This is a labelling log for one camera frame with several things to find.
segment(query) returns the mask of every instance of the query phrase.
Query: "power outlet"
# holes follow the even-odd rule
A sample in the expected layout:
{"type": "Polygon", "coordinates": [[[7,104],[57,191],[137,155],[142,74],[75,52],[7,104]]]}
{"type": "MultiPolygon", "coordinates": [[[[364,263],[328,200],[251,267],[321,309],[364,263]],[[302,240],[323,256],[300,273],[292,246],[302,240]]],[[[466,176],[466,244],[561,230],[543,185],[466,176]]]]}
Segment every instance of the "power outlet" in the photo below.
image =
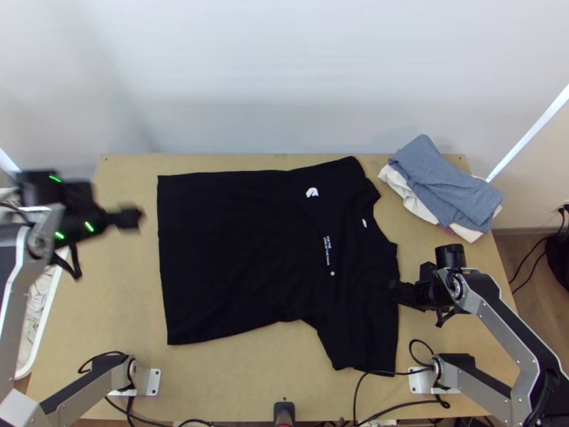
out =
{"type": "Polygon", "coordinates": [[[569,204],[569,200],[565,200],[562,203],[558,204],[555,208],[551,209],[552,212],[559,211],[559,208],[563,209],[563,205],[569,204]]]}

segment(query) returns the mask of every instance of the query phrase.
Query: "white pole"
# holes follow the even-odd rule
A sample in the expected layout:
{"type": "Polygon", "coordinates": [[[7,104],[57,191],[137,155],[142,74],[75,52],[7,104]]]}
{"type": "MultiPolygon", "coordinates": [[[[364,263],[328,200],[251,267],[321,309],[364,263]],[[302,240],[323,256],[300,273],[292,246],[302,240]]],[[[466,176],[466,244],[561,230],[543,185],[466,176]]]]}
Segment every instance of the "white pole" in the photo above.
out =
{"type": "Polygon", "coordinates": [[[521,149],[524,148],[526,144],[536,136],[541,128],[546,125],[549,119],[552,118],[557,113],[557,111],[561,109],[562,106],[564,106],[567,100],[569,100],[569,85],[567,85],[565,89],[561,91],[559,96],[551,103],[546,112],[543,113],[541,117],[539,117],[539,120],[533,124],[530,130],[518,141],[516,145],[514,145],[514,148],[512,148],[510,152],[506,154],[506,156],[497,164],[494,170],[490,172],[490,175],[488,175],[488,178],[486,178],[486,182],[490,182],[497,174],[501,172],[504,167],[506,167],[506,165],[516,156],[516,154],[518,154],[521,149]]]}
{"type": "Polygon", "coordinates": [[[3,169],[8,175],[14,176],[16,173],[21,172],[20,168],[10,159],[10,156],[0,148],[0,169],[3,169]]]}

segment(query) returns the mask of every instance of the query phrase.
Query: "black t-shirt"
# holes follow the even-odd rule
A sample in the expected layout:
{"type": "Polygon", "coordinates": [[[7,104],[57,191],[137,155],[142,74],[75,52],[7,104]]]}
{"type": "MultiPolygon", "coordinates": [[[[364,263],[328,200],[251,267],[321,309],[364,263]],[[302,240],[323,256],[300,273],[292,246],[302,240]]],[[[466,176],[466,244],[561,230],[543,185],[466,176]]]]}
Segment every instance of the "black t-shirt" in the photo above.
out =
{"type": "Polygon", "coordinates": [[[395,369],[397,245],[354,157],[292,171],[158,177],[168,344],[302,319],[335,369],[395,369]]]}

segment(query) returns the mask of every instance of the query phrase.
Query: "black bag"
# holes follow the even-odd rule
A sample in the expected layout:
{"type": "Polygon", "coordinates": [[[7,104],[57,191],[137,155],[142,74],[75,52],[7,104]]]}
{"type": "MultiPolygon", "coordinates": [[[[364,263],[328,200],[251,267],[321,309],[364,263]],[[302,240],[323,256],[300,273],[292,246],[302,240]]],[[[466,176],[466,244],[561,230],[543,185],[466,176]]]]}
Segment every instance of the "black bag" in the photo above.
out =
{"type": "Polygon", "coordinates": [[[569,238],[566,233],[547,237],[546,255],[557,281],[569,291],[569,238]]]}

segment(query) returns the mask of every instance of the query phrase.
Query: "wooden floor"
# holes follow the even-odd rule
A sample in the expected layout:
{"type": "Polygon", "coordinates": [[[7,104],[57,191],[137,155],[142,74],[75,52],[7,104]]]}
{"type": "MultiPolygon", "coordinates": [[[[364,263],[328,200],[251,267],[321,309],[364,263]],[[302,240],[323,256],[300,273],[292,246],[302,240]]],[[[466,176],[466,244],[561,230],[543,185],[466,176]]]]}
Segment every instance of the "wooden floor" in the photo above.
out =
{"type": "MultiPolygon", "coordinates": [[[[520,260],[543,235],[495,236],[496,244],[508,278],[511,278],[520,260]]],[[[543,243],[528,258],[519,277],[511,288],[517,288],[529,276],[531,267],[543,252],[543,243]]],[[[569,292],[553,277],[543,257],[533,277],[523,289],[514,295],[518,313],[526,323],[559,356],[565,372],[569,372],[569,292]]],[[[27,379],[18,381],[18,388],[25,390],[27,379]]],[[[492,417],[494,424],[498,421],[492,417]]],[[[231,423],[232,427],[255,426],[259,423],[231,423]]],[[[77,427],[128,427],[126,421],[79,420],[77,427]]]]}

